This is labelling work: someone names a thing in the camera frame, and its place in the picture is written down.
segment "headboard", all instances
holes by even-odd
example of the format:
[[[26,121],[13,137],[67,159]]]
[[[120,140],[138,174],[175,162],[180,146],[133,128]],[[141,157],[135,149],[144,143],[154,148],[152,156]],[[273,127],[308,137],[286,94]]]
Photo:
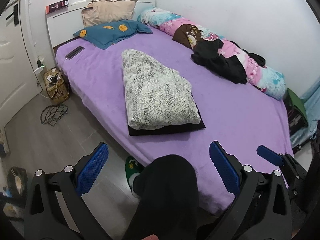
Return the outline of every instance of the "headboard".
[[[71,40],[73,34],[84,28],[81,11],[89,4],[90,0],[69,5],[46,16],[49,38],[52,48]],[[144,9],[155,6],[154,0],[138,0],[133,11],[132,20],[137,20]]]

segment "foot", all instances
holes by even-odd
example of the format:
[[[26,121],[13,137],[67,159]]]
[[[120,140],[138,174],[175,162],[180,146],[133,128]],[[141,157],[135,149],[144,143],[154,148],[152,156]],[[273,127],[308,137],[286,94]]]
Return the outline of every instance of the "foot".
[[[136,198],[139,198],[139,196],[133,191],[133,181],[137,176],[139,176],[143,169],[144,167],[132,156],[129,156],[125,160],[125,176],[127,177],[127,182],[132,195]]]

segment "human hand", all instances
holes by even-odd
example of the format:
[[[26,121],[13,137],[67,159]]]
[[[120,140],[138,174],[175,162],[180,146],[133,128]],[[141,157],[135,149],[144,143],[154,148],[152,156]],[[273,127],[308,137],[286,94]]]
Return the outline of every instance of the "human hand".
[[[158,236],[152,235],[147,236],[146,238],[143,238],[142,240],[159,240]]]

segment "purple bedsheet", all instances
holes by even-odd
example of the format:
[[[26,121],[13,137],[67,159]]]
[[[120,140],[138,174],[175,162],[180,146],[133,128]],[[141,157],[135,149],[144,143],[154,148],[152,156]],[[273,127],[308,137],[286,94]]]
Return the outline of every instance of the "purple bedsheet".
[[[233,84],[191,60],[192,51],[172,41],[155,28],[154,34],[137,34],[106,50],[77,39],[61,46],[57,63],[71,87],[103,127],[143,165],[177,154],[195,168],[200,206],[220,214],[233,201],[209,157],[209,145],[219,141],[227,153],[256,171],[272,172],[276,167],[256,153],[259,145],[275,152],[292,154],[283,101],[261,93],[247,83]],[[78,46],[85,49],[71,60],[65,56]],[[192,94],[206,125],[204,130],[172,134],[135,136],[128,134],[124,100],[121,52],[136,49],[176,69],[192,85]]]

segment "door panel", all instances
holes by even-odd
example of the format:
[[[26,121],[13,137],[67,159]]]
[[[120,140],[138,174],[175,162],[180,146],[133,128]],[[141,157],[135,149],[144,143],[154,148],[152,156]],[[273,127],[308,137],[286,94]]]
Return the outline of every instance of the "door panel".
[[[37,83],[24,46],[17,1],[0,16],[0,127],[4,127],[26,103],[42,91]]]

